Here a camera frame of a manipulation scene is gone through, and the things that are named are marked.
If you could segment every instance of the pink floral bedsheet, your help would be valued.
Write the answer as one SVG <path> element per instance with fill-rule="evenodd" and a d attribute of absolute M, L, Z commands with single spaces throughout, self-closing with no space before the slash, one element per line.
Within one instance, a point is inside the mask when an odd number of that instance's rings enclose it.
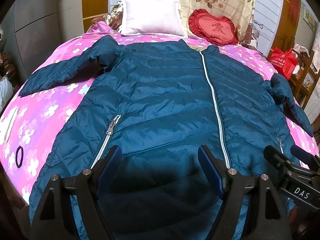
<path fill-rule="evenodd" d="M 99 22 L 82 36 L 60 45 L 39 68 L 79 55 L 105 35 L 111 35 L 119 44 L 124 45 L 134 42 L 179 40 L 179 38 L 149 34 L 124 37 L 110 30 L 109 26 L 103 22 Z M 209 45 L 206 40 L 191 36 L 184 41 L 199 48 L 206 48 Z M 273 66 L 256 51 L 233 45 L 219 49 L 221 53 L 242 62 L 259 73 L 265 80 L 270 79 L 276 72 Z M 91 78 L 85 82 L 59 86 L 24 98 L 18 97 L 18 92 L 1 117 L 2 119 L 7 117 L 12 108 L 19 107 L 9 140 L 0 146 L 0 161 L 13 185 L 27 203 L 31 188 L 51 152 L 57 133 L 78 107 L 93 80 Z M 303 129 L 289 119 L 287 123 L 296 145 L 313 155 L 319 154 L 314 138 L 307 135 Z M 22 167 L 18 169 L 15 163 L 15 153 L 19 146 L 24 149 L 24 158 Z"/>

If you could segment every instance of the gray wardrobe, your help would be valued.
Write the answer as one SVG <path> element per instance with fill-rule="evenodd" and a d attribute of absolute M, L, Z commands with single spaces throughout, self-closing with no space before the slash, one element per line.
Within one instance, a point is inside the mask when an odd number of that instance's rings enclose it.
<path fill-rule="evenodd" d="M 1 25 L 21 82 L 61 44 L 57 0 L 16 0 Z"/>

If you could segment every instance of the black ring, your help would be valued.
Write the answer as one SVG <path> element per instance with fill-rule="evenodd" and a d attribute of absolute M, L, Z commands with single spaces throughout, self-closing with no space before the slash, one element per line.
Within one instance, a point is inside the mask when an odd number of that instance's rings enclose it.
<path fill-rule="evenodd" d="M 19 152 L 19 150 L 21 150 L 21 159 L 20 159 L 20 164 L 18 165 L 18 152 Z M 16 165 L 17 165 L 18 169 L 21 168 L 22 161 L 23 161 L 23 148 L 21 146 L 19 146 L 16 151 Z"/>

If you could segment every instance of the white zipper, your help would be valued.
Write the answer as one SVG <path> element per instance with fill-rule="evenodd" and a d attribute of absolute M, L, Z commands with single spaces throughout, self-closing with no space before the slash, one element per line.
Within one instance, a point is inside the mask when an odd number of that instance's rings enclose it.
<path fill-rule="evenodd" d="M 278 143 L 279 143 L 279 146 L 280 146 L 281 153 L 284 154 L 283 153 L 283 149 L 282 149 L 282 142 L 281 142 L 281 140 L 279 138 L 277 138 L 277 140 L 278 140 Z"/>
<path fill-rule="evenodd" d="M 92 163 L 91 165 L 91 169 L 93 168 L 93 166 L 97 163 L 98 160 L 100 160 L 109 140 L 110 140 L 110 137 L 111 135 L 113 135 L 113 131 L 114 131 L 114 128 L 115 126 L 117 125 L 117 123 L 119 122 L 119 119 L 120 119 L 121 115 L 116 115 L 116 117 L 111 121 L 111 123 L 109 124 L 108 126 L 108 130 L 106 132 L 106 137 L 103 141 L 103 144 L 101 145 L 101 148 L 96 156 L 96 158 L 94 159 L 94 162 Z"/>
<path fill-rule="evenodd" d="M 221 145 L 221 149 L 222 149 L 223 156 L 224 156 L 224 161 L 225 161 L 227 169 L 230 169 L 230 160 L 229 160 L 229 157 L 228 157 L 228 154 L 227 154 L 227 150 L 226 150 L 226 147 L 225 147 L 224 141 L 223 141 L 222 121 L 221 121 L 220 114 L 219 114 L 219 111 L 218 111 L 217 99 L 216 99 L 216 96 L 215 96 L 213 85 L 211 84 L 211 82 L 209 80 L 209 76 L 208 76 L 208 73 L 207 73 L 207 67 L 206 67 L 205 62 L 204 62 L 204 56 L 201 53 L 201 51 L 199 53 L 202 56 L 202 64 L 203 64 L 203 68 L 204 68 L 204 72 L 205 72 L 205 77 L 207 78 L 207 82 L 209 83 L 209 86 L 211 87 L 214 109 L 216 111 L 216 116 L 217 116 L 217 119 L 218 119 L 219 139 L 220 139 L 220 145 Z"/>

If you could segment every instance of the bedsheet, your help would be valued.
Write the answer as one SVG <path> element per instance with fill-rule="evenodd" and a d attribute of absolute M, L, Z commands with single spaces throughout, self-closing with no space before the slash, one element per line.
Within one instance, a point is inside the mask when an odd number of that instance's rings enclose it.
<path fill-rule="evenodd" d="M 124 45 L 134 42 L 179 40 L 172 36 L 150 34 L 124 37 L 111 30 L 104 22 L 98 22 L 87 33 L 60 45 L 39 68 L 77 56 L 105 35 L 111 35 L 119 44 Z M 206 40 L 194 36 L 184 41 L 193 48 L 199 49 L 210 45 Z M 219 50 L 220 53 L 253 69 L 265 80 L 270 79 L 276 72 L 273 66 L 256 51 L 233 45 L 219 47 Z M 19 108 L 8 142 L 0 146 L 0 162 L 27 203 L 29 203 L 31 189 L 39 171 L 51 152 L 56 135 L 76 110 L 93 81 L 94 78 L 90 78 L 85 82 L 59 86 L 24 98 L 18 97 L 18 91 L 4 111 L 0 120 L 7 117 L 11 109 Z M 314 138 L 307 135 L 291 120 L 287 119 L 287 124 L 296 145 L 313 155 L 319 155 Z M 21 168 L 17 168 L 15 163 L 15 154 L 19 146 L 24 150 Z"/>

